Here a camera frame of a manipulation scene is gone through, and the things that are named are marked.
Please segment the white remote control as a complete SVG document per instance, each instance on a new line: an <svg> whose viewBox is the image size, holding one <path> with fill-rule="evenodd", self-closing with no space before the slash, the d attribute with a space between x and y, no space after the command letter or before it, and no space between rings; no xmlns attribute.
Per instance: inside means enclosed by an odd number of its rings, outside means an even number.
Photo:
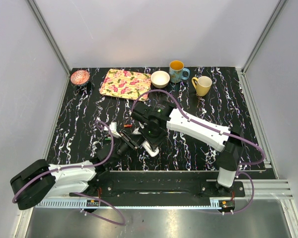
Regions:
<svg viewBox="0 0 298 238"><path fill-rule="evenodd" d="M142 143L142 147L147 151L147 153L151 157L155 157L159 153L159 148L152 149L152 147L150 146L149 142L146 141L146 140Z"/></svg>

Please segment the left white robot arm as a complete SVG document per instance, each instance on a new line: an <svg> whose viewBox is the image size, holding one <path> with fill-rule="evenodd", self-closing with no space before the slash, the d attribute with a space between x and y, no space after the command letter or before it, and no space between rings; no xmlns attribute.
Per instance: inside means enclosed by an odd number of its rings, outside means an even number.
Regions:
<svg viewBox="0 0 298 238"><path fill-rule="evenodd" d="M27 210L38 205L43 199L84 193L92 196L97 192L98 185L93 181L106 171L106 165L122 158L130 150L149 149L148 141L140 134L120 133L118 144L115 139L106 143L97 151L96 156L76 164L48 164L39 159L19 172L10 180L14 193L12 199L19 210Z"/></svg>

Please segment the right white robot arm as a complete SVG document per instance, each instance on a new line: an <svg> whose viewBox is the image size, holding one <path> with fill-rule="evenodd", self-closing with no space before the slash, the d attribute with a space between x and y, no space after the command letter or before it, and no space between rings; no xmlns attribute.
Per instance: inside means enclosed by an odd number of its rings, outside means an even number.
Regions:
<svg viewBox="0 0 298 238"><path fill-rule="evenodd" d="M144 126L139 129L144 138L142 147L152 157L159 153L168 130L191 136L218 151L216 191L221 196L233 192L238 162L244 150L244 142L235 138L240 136L238 131L207 122L167 101L161 101L154 107L137 102L132 107L131 117Z"/></svg>

